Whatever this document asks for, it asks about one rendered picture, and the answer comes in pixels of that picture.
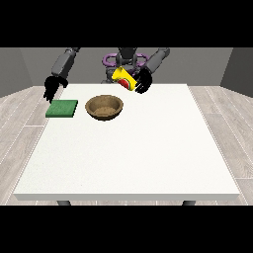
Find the brown wooden bowl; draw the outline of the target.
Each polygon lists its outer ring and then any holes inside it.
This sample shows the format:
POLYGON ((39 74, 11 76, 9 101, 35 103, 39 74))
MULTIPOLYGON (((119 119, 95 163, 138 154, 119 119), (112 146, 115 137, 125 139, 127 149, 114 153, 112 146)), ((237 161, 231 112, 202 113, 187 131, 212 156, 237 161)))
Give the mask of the brown wooden bowl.
POLYGON ((123 101, 113 95, 99 95, 85 105, 87 113, 98 121, 110 121, 117 117, 124 106, 123 101))

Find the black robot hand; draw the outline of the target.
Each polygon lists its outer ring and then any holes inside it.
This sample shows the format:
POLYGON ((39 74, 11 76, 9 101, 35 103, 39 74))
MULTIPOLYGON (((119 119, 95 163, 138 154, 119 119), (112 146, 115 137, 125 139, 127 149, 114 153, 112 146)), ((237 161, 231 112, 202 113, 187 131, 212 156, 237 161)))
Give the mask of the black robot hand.
POLYGON ((135 92, 139 94, 145 93, 152 84, 152 75, 147 67, 142 68, 135 76, 135 92))
POLYGON ((43 96, 51 103, 55 93, 57 92, 59 85, 64 88, 67 87, 68 81, 60 76, 49 76, 44 81, 44 94, 43 96))

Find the yellow cup with melon print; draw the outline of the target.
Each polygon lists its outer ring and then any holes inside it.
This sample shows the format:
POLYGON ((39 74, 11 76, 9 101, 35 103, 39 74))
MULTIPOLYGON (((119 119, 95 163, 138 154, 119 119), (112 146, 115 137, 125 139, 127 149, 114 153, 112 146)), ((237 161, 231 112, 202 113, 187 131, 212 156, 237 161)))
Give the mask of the yellow cup with melon print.
POLYGON ((114 71, 112 79, 115 82, 121 84, 129 91, 132 91, 135 88, 136 81, 133 79, 131 75, 128 74, 128 72, 122 66, 118 67, 114 71))

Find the green square pad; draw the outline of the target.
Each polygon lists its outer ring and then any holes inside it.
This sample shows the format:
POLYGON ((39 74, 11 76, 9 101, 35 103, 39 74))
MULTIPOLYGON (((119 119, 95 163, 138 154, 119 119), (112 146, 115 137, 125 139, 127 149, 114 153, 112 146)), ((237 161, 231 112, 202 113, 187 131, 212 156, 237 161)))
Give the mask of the green square pad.
POLYGON ((72 118, 77 105, 77 100, 53 100, 45 116, 47 118, 72 118))

